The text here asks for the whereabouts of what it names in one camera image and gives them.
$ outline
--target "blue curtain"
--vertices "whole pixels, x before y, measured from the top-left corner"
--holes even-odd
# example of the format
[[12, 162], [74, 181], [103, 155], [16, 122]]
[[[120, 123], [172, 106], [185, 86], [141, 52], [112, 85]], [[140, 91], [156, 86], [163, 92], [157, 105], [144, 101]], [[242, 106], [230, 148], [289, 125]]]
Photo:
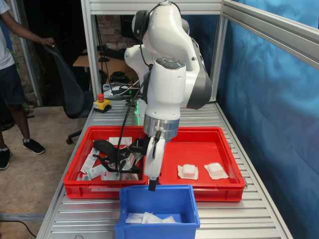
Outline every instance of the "blue curtain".
[[[318, 27], [319, 1], [242, 0]], [[319, 71], [229, 23], [221, 107], [294, 238], [319, 238]]]

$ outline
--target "person's hand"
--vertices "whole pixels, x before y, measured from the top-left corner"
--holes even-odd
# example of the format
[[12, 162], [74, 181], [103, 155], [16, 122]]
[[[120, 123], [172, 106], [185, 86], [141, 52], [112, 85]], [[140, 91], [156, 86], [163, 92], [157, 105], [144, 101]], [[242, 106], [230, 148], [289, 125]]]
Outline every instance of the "person's hand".
[[54, 47], [55, 46], [55, 42], [54, 39], [52, 37], [49, 38], [40, 38], [39, 43], [46, 46], [50, 46], [50, 47]]

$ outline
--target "chair wheel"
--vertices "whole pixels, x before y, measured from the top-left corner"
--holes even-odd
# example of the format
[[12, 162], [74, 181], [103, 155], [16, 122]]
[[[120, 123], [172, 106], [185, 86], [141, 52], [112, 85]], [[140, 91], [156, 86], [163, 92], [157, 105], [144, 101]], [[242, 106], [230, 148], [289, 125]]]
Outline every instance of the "chair wheel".
[[68, 145], [71, 145], [71, 144], [73, 144], [73, 140], [72, 140], [71, 138], [68, 138], [68, 139], [66, 140], [66, 143], [67, 143]]

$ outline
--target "red button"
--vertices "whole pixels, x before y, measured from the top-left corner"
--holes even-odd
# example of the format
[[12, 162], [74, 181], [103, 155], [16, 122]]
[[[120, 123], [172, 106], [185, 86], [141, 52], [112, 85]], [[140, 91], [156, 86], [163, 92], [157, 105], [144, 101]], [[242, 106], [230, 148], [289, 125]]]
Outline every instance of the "red button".
[[103, 102], [104, 101], [104, 95], [103, 94], [98, 94], [98, 101]]

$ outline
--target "black sneaker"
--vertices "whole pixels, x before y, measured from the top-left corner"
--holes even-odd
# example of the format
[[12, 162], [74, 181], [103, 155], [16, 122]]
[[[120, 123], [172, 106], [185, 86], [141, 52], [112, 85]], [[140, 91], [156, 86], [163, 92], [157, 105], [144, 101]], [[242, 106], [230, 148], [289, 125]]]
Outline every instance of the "black sneaker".
[[0, 151], [0, 170], [8, 168], [11, 155], [10, 149]]
[[22, 142], [23, 148], [30, 149], [35, 154], [42, 154], [45, 152], [44, 147], [32, 138], [29, 139], [28, 142], [24, 142], [24, 140], [22, 140]]

